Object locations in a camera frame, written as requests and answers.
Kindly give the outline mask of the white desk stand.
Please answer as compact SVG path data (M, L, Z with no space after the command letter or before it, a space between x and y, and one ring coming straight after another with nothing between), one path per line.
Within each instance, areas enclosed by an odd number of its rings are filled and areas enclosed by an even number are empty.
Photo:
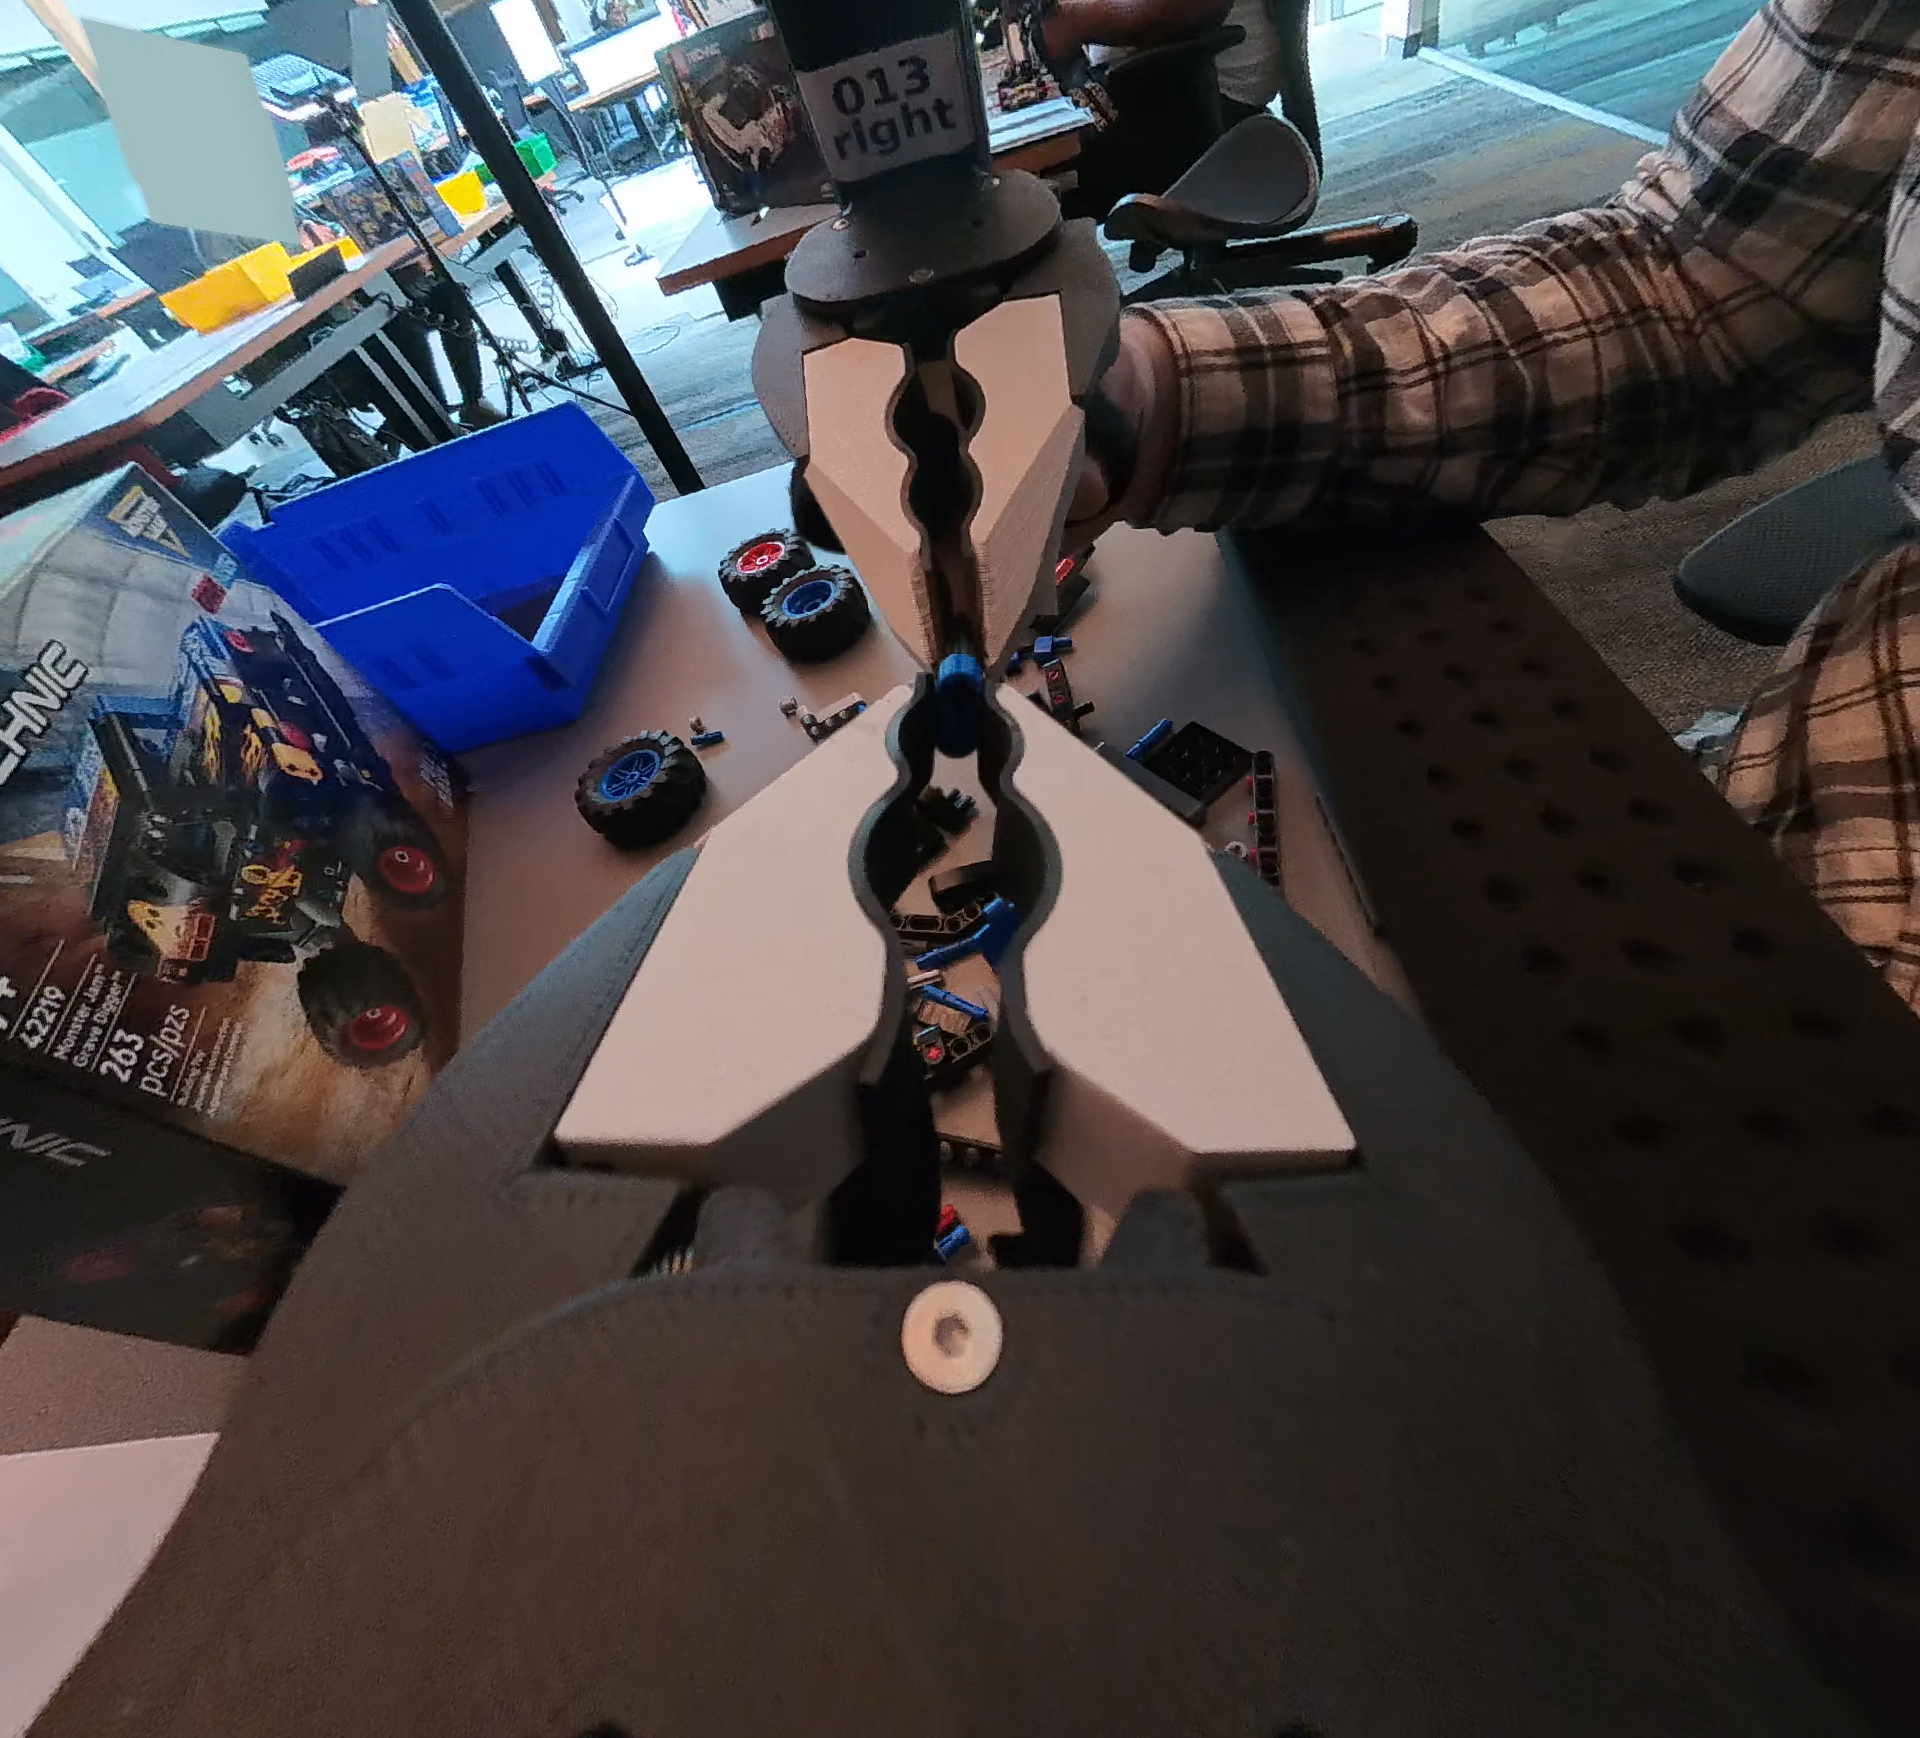
M25 1735L407 1735L418 1678L354 1549L405 1342L316 1275L223 1385L218 1425L123 1427L129 1374L71 1382L3 1452L3 1726Z

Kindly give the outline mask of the monster truck toy set box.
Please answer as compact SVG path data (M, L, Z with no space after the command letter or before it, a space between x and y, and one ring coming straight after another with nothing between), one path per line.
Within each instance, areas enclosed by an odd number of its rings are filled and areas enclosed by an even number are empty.
M464 781L132 465L1 569L3 1319L248 1350L460 1040Z

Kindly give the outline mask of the long background workbench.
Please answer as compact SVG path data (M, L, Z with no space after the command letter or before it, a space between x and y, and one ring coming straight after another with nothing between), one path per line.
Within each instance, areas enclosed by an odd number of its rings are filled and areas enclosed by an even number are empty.
M126 463L162 478L151 432L176 420L203 434L214 451L231 447L298 390L347 357L372 351L404 302L396 269L420 261L444 267L445 256L391 241L305 297L208 334L183 334L3 432L3 505L65 491Z

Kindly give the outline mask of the yellow bin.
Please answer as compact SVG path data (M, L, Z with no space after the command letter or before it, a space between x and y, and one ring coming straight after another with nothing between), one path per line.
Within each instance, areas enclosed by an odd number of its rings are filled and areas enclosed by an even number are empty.
M291 298L298 254L266 243L157 294L159 309L189 334L216 334Z

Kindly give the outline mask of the black wheel red rim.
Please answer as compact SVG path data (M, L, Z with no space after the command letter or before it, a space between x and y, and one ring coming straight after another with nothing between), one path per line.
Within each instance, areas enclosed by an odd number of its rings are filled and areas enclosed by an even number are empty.
M748 622L760 622L768 599L816 565L811 546L797 531L771 528L726 550L715 577L733 611Z

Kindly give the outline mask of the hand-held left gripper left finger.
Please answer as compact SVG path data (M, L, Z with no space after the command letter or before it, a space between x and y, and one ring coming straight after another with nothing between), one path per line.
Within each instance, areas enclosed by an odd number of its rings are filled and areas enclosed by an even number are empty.
M891 690L703 837L553 1127L571 1164L828 1206L838 1261L928 1261L939 1156L886 915L930 773Z

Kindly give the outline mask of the black saddle stool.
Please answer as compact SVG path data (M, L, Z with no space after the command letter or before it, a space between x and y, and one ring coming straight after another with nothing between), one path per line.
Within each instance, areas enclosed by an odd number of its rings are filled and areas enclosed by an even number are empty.
M1419 245L1408 214L1312 224L1319 168L1305 137L1259 112L1220 137L1161 194L1128 194L1102 222L1128 245L1128 267L1148 279L1128 301L1225 297L1279 287L1328 287L1342 267L1375 276Z

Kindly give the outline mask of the blue toy frame piece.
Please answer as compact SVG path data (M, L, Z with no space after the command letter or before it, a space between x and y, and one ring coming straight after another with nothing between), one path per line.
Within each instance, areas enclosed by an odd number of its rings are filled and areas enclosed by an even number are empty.
M968 762L978 754L986 688L987 670L972 646L947 649L923 676L913 721L937 757Z

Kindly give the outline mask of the blue plastic bin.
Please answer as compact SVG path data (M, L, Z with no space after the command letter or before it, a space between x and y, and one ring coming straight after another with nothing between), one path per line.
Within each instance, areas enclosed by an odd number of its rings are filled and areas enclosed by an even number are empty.
M583 712L654 508L564 404L284 502L223 545L416 730L470 752Z

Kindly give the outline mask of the brown background table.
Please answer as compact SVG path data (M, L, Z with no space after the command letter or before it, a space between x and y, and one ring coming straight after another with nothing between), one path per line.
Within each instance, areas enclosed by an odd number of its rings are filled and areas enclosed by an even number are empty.
M1014 115L987 116L996 171L1045 174L1069 164L1091 116L1069 98L1049 98ZM729 216L707 212L657 269L662 297L715 287L726 319L755 315L771 294L773 273L814 227L838 214L833 202Z

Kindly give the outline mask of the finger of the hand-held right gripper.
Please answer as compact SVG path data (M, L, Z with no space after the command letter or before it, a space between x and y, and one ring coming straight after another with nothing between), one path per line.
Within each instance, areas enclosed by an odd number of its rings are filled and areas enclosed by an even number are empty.
M802 357L805 484L919 669L968 630L968 458L950 353L839 339Z
M1069 390L1063 305L1020 297L962 329L962 374L980 394L968 438L975 502L965 550L984 661L1000 669L1059 560L1083 414Z

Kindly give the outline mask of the person's plaid clothed body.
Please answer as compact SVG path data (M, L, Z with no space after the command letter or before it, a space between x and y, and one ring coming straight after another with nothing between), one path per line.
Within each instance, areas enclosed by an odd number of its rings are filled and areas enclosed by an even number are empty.
M1725 804L1918 1006L1918 546L1847 575L1751 694Z

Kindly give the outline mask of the grey office chair seat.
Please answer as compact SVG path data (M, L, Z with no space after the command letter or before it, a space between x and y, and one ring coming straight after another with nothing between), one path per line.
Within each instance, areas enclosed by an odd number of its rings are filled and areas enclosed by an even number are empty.
M1770 496L1689 550L1677 603L1720 634L1783 646L1852 575L1914 539L1884 448Z

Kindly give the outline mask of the dark printed box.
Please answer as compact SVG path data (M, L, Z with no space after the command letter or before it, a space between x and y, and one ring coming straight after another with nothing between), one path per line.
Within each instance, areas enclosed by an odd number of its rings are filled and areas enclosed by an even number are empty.
M656 66L717 212L748 219L831 200L795 71L768 11L663 44Z

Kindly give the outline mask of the black wheel blue rim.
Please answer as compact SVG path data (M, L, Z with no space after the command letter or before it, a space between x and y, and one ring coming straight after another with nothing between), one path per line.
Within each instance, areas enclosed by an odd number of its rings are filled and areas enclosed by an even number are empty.
M760 622L784 661L817 667L861 640L872 608L849 567L814 565L761 601Z
M675 839L707 796L697 752L672 733L609 745L581 773L574 807L588 831L620 852Z

